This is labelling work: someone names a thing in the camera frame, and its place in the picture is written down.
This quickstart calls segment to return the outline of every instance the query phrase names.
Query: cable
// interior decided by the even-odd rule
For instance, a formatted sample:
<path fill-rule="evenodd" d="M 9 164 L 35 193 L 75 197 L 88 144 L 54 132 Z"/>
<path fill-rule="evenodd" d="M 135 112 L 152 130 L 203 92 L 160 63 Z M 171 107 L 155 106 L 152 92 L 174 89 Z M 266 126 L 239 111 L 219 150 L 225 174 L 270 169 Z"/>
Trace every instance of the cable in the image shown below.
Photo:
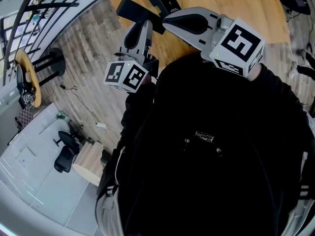
<path fill-rule="evenodd" d="M 95 122 L 95 125 L 97 124 L 97 121 L 92 113 L 92 111 L 80 100 L 79 96 L 74 93 L 72 90 L 78 90 L 78 87 L 77 86 L 73 86 L 72 88 L 65 88 L 64 85 L 60 85 L 60 87 L 64 90 L 69 90 L 71 93 L 73 93 L 77 98 L 78 100 L 81 102 L 81 104 L 91 113 L 91 115 L 93 116 L 93 119 L 94 119 L 94 122 Z"/>
<path fill-rule="evenodd" d="M 295 63 L 297 63 L 296 60 L 295 60 L 295 58 L 293 57 L 293 52 L 292 52 L 292 49 L 291 49 L 291 46 L 290 46 L 289 42 L 287 42 L 287 45 L 288 45 L 288 47 L 289 47 L 289 49 L 290 49 L 290 51 L 291 51 L 292 59 L 295 61 Z"/>
<path fill-rule="evenodd" d="M 120 154 L 119 154 L 119 157 L 118 157 L 118 161 L 117 161 L 117 164 L 116 164 L 116 168 L 115 168 L 115 180 L 116 180 L 116 183 L 119 184 L 118 180 L 117 180 L 117 168 L 118 168 L 118 164 L 119 164 L 119 161 L 120 161 L 120 158 L 124 152 L 124 149 L 123 148 L 121 151 L 120 151 Z"/>
<path fill-rule="evenodd" d="M 92 117 L 93 117 L 93 119 L 94 119 L 95 125 L 97 125 L 97 121 L 96 121 L 95 116 L 93 115 L 92 111 L 80 100 L 79 96 L 78 96 L 76 93 L 74 93 L 74 92 L 72 91 L 72 90 L 78 90 L 78 87 L 77 87 L 76 85 L 74 85 L 72 88 L 66 88 L 66 87 L 65 87 L 64 85 L 62 85 L 62 84 L 61 84 L 61 85 L 54 85 L 53 92 L 52 92 L 50 95 L 48 95 L 47 98 L 44 99 L 42 102 L 47 101 L 48 98 L 54 94 L 56 86 L 59 86 L 59 87 L 61 87 L 63 90 L 70 91 L 71 93 L 73 93 L 73 94 L 78 98 L 78 100 L 81 102 L 81 104 L 91 113 L 91 115 L 92 115 Z M 106 124 L 106 127 L 110 128 L 110 129 L 112 129 L 112 130 L 114 130 L 114 131 L 120 131 L 120 132 L 121 132 L 121 130 L 119 130 L 119 129 L 114 129 L 114 128 L 108 126 L 107 124 Z"/>
<path fill-rule="evenodd" d="M 114 131 L 120 131 L 120 132 L 121 132 L 121 130 L 119 130 L 119 129 L 113 129 L 112 127 L 110 127 L 110 126 L 108 126 L 108 125 L 106 125 L 106 127 L 110 128 L 110 129 L 112 129 L 112 130 L 114 130 Z"/>
<path fill-rule="evenodd" d="M 46 97 L 46 99 L 42 100 L 42 102 L 47 101 L 48 98 L 54 94 L 56 86 L 59 86 L 59 87 L 60 87 L 61 85 L 54 85 L 53 92 L 52 92 L 50 95 L 48 95 L 48 96 Z"/>
<path fill-rule="evenodd" d="M 292 31 L 293 31 L 293 34 L 294 34 L 294 19 L 293 19 L 293 12 L 292 12 L 292 24 L 293 24 L 293 29 L 292 29 Z"/>
<path fill-rule="evenodd" d="M 290 17 L 286 22 L 288 23 L 290 21 L 290 19 L 296 18 L 297 16 L 299 16 L 300 13 L 298 13 L 297 15 L 293 16 L 293 12 L 292 12 L 292 17 Z"/>
<path fill-rule="evenodd" d="M 311 34 L 312 34 L 312 32 L 313 32 L 313 29 L 314 29 L 314 19 L 313 19 L 312 14 L 311 14 L 311 19 L 312 19 L 313 24 L 312 24 L 312 29 L 311 29 L 310 34 L 309 34 L 309 42 L 308 42 L 308 45 L 311 47 L 311 52 L 313 52 L 312 46 L 311 46 Z"/>

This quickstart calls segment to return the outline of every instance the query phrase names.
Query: desk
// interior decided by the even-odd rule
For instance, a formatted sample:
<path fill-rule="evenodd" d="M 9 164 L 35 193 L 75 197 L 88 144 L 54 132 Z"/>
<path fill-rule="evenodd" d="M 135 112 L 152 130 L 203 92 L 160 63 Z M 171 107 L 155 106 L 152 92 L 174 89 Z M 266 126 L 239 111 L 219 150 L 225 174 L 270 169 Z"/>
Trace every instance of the desk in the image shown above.
<path fill-rule="evenodd" d="M 116 10 L 121 0 L 111 1 Z M 133 1 L 155 14 L 159 13 L 149 0 Z M 284 10 L 279 0 L 177 0 L 177 2 L 181 8 L 200 6 L 218 14 L 226 14 L 232 19 L 239 17 L 260 32 L 266 43 L 290 41 Z M 121 18 L 121 23 L 127 28 L 131 21 Z M 160 67 L 165 67 L 172 61 L 195 51 L 196 49 L 170 32 L 165 31 L 164 35 L 154 32 L 150 53 L 159 59 Z"/>

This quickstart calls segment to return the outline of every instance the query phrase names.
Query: black chair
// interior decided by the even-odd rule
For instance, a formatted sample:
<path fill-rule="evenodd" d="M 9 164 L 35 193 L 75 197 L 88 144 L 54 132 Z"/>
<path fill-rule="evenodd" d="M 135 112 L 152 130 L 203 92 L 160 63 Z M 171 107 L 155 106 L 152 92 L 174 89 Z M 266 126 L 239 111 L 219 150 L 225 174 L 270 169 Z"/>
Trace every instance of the black chair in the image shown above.
<path fill-rule="evenodd" d="M 62 148 L 59 156 L 55 160 L 54 167 L 56 171 L 60 173 L 62 173 L 63 171 L 68 173 L 71 170 L 74 156 L 76 156 L 80 152 L 79 144 L 76 143 L 74 136 L 71 134 L 59 131 L 58 135 L 60 137 L 60 140 L 58 140 L 57 142 L 55 141 L 56 144 L 58 145 L 58 143 L 62 141 L 65 146 Z"/>
<path fill-rule="evenodd" d="M 70 127 L 70 134 L 68 134 L 68 133 L 66 133 L 66 132 L 60 131 L 60 132 L 58 132 L 60 139 L 59 139 L 58 141 L 56 141 L 55 139 L 53 139 L 53 141 L 55 142 L 55 144 L 56 144 L 57 146 L 59 146 L 59 143 L 60 143 L 61 141 L 63 141 L 63 143 L 64 143 L 64 141 L 65 141 L 66 143 L 70 143 L 70 142 L 73 143 L 73 142 L 75 142 L 75 138 L 76 138 L 80 143 L 82 143 L 82 144 L 83 144 L 85 141 L 90 141 L 90 140 L 91 140 L 90 137 L 89 137 L 88 139 L 86 139 L 85 137 L 81 136 L 78 131 L 75 131 L 75 129 L 74 129 L 74 127 L 71 125 L 71 123 L 72 123 L 72 120 L 70 120 L 70 121 L 68 122 L 68 125 L 69 125 L 69 127 Z"/>

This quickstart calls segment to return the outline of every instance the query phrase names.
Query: railing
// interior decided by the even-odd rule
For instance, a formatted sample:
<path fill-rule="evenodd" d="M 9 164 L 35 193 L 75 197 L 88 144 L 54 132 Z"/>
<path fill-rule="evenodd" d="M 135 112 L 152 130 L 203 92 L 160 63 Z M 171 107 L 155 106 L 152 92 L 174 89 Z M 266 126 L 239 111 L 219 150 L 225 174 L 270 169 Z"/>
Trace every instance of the railing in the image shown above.
<path fill-rule="evenodd" d="M 40 44 L 38 44 L 36 48 L 34 48 L 34 45 L 48 22 L 52 19 L 59 8 L 76 7 L 79 5 L 77 1 L 78 0 L 74 0 L 72 2 L 67 2 L 67 0 L 23 0 L 20 10 L 16 14 L 16 18 L 11 27 L 5 27 L 5 18 L 0 20 L 0 37 L 2 43 L 1 51 L 4 54 L 4 57 L 0 59 L 0 61 L 4 61 L 3 86 L 5 86 L 6 83 L 7 70 L 14 67 L 14 60 L 17 51 L 22 49 L 29 55 L 39 51 L 40 48 L 38 46 Z"/>

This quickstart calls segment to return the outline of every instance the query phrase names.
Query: round wooden stool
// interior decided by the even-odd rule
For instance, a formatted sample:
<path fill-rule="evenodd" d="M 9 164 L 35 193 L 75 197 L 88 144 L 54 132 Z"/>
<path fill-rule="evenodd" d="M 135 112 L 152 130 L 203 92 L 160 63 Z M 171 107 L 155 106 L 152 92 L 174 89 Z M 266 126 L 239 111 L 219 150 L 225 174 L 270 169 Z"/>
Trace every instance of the round wooden stool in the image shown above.
<path fill-rule="evenodd" d="M 22 95 L 23 101 L 27 105 L 39 107 L 41 104 L 40 87 L 57 76 L 62 76 L 65 72 L 65 60 L 63 53 L 58 48 L 53 48 L 48 55 L 31 62 L 28 54 L 23 50 L 18 50 L 15 57 L 17 64 L 17 88 Z M 37 72 L 47 67 L 51 67 L 53 74 L 38 81 Z"/>

